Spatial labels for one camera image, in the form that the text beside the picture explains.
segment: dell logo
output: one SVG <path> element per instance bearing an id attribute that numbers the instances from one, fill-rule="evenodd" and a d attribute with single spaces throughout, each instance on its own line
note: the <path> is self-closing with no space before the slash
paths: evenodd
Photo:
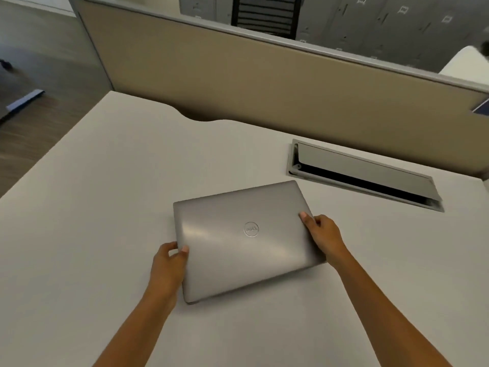
<path id="1" fill-rule="evenodd" d="M 256 225 L 255 222 L 248 222 L 244 225 L 244 233 L 248 237 L 255 237 L 258 234 L 258 231 L 260 229 L 258 228 L 258 225 Z"/>

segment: floor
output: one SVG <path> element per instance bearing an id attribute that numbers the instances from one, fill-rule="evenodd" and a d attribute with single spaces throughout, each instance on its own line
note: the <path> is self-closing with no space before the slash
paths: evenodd
<path id="1" fill-rule="evenodd" d="M 36 88 L 45 94 L 0 126 L 0 197 L 109 90 L 78 20 L 0 1 L 0 117 Z"/>

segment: white baseboard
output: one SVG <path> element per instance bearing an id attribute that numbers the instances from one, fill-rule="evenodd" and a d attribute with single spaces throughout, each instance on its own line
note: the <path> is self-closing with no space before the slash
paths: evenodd
<path id="1" fill-rule="evenodd" d="M 58 14 L 67 15 L 69 17 L 74 17 L 75 16 L 75 13 L 72 12 L 72 11 L 58 9 L 58 8 L 53 8 L 52 6 L 47 6 L 47 5 L 36 4 L 35 2 L 24 1 L 24 0 L 2 0 L 2 1 L 8 1 L 8 2 L 12 2 L 14 4 L 18 4 L 18 5 L 29 6 L 31 8 L 36 8 L 36 9 L 41 9 L 41 10 L 46 10 L 46 11 L 52 11 L 52 12 L 57 12 Z"/>

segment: person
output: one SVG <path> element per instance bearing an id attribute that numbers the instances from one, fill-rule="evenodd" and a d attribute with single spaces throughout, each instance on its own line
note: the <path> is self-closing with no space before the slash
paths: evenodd
<path id="1" fill-rule="evenodd" d="M 437 349 L 406 319 L 348 251 L 339 228 L 325 215 L 300 213 L 315 243 L 336 269 L 382 367 L 450 367 Z M 163 244 L 153 259 L 141 301 L 93 367 L 144 367 L 163 324 L 176 305 L 189 248 Z"/>

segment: laptop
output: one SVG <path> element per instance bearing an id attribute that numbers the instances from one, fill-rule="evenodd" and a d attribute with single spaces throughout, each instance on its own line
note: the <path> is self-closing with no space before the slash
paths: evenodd
<path id="1" fill-rule="evenodd" d="M 173 204 L 178 247 L 190 247 L 183 298 L 207 297 L 326 261 L 299 212 L 295 180 Z"/>

